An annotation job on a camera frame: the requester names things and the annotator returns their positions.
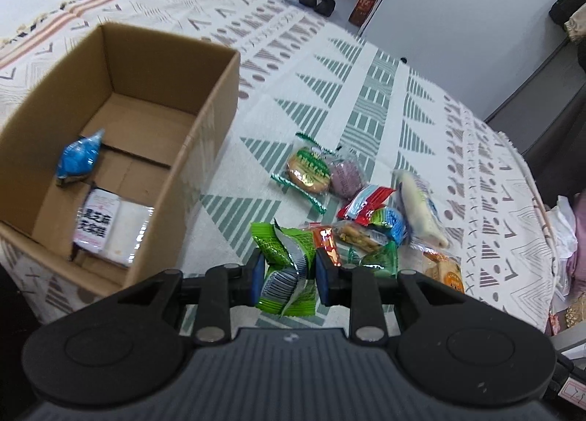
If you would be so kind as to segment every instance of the cardboard box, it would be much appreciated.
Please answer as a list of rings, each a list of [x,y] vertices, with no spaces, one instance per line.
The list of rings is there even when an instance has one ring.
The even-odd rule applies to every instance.
[[[240,55],[228,47],[121,24],[94,29],[44,77],[0,133],[0,237],[97,295],[177,261],[188,217],[234,118]],[[105,129],[90,177],[65,188],[65,146]],[[155,208],[130,269],[71,238],[94,182]]]

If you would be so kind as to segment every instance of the white snack package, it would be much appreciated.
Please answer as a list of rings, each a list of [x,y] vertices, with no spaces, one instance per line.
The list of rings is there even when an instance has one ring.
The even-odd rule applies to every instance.
[[[420,241],[439,249],[449,247],[427,185],[408,171],[399,171],[397,175],[412,242]]]
[[[153,208],[94,189],[80,211],[73,242],[102,259],[130,266]]]
[[[93,254],[103,250],[118,213],[120,197],[103,189],[93,190],[77,217],[73,242]]]
[[[153,208],[122,200],[100,256],[129,266],[141,245]]]

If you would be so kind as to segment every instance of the snack wrapper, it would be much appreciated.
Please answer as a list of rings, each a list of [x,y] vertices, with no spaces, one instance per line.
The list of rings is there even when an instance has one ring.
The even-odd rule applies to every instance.
[[[458,262],[453,258],[439,251],[428,249],[423,251],[424,274],[443,285],[462,292],[464,294],[464,283]]]
[[[81,181],[91,172],[98,160],[104,129],[89,138],[80,138],[65,147],[57,164],[57,185],[62,187],[74,181]]]
[[[94,189],[78,212],[73,242],[102,259],[132,265],[153,208]]]
[[[370,224],[400,245],[407,233],[405,221],[399,211],[392,207],[376,209],[370,215]]]
[[[300,229],[312,232],[314,235],[315,248],[323,247],[334,266],[342,265],[338,246],[336,245],[336,240],[333,236],[332,226],[322,226],[320,223],[309,223],[307,226]]]
[[[359,265],[370,268],[375,277],[395,277],[398,268],[397,244],[395,241],[389,241],[386,245],[364,256]]]
[[[449,240],[431,200],[428,185],[408,171],[398,172],[398,180],[411,241],[439,249],[449,248]]]
[[[339,219],[352,219],[362,226],[370,224],[372,213],[385,206],[385,201],[394,192],[392,188],[367,185],[350,204],[338,211]]]
[[[269,265],[257,308],[276,315],[315,315],[314,236],[300,229],[252,223],[250,232]]]
[[[326,163],[331,175],[330,190],[336,196],[352,199],[366,185],[366,177],[354,150],[338,150],[335,155],[326,156]]]
[[[365,228],[354,221],[338,221],[333,226],[336,237],[370,254],[389,243],[389,238],[378,231]]]
[[[326,208],[316,196],[325,194],[329,189],[331,176],[324,156],[333,152],[301,132],[295,136],[301,138],[305,146],[296,149],[287,160],[285,170],[279,175],[272,174],[271,179],[280,185],[296,189],[320,214],[324,214]]]

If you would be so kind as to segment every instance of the white wall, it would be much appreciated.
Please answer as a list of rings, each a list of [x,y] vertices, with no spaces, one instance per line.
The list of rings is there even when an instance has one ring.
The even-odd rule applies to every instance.
[[[364,37],[485,119],[558,47],[556,0],[384,0]]]

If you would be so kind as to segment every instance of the snack pile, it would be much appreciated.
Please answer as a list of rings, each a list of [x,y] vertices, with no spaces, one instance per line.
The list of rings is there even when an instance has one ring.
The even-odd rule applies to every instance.
[[[396,277],[401,267],[398,248],[406,244],[406,250],[418,254],[417,270],[464,292],[458,260],[449,254],[449,240],[426,182],[401,170],[395,174],[395,189],[370,184],[353,149],[329,150],[303,133],[295,136],[300,145],[282,172],[271,178],[294,188],[320,214],[326,208],[319,196],[327,192],[338,197],[342,207],[339,221],[331,225],[316,222],[286,229],[276,221],[252,223],[253,239],[268,264],[259,309],[278,315],[315,314],[311,268],[320,247],[336,266],[349,263],[367,267],[375,277]]]

